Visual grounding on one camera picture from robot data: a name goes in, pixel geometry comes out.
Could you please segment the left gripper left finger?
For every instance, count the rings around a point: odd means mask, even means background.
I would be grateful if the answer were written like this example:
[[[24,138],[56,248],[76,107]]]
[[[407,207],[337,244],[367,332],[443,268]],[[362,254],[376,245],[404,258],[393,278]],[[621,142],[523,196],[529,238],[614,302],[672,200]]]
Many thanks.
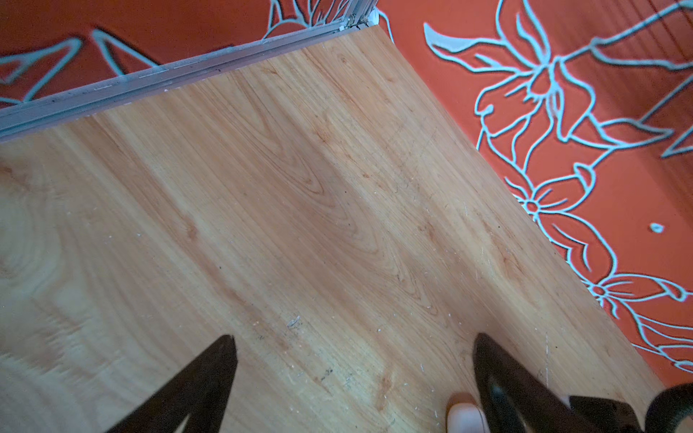
[[[234,337],[223,335],[109,430],[220,431],[237,365]]]

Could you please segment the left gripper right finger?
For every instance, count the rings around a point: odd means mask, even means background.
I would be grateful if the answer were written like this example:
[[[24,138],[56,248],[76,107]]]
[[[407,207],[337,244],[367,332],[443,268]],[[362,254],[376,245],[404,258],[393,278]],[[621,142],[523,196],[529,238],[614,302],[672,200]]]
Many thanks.
[[[476,336],[474,372],[492,432],[583,432],[585,421],[485,333]]]

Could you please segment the cream earbud charging case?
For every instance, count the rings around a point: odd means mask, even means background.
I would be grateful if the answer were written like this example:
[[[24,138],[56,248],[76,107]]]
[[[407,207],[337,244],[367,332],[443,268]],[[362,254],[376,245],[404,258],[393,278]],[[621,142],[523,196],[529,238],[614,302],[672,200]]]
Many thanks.
[[[485,413],[475,404],[453,404],[447,415],[447,433],[489,433]]]

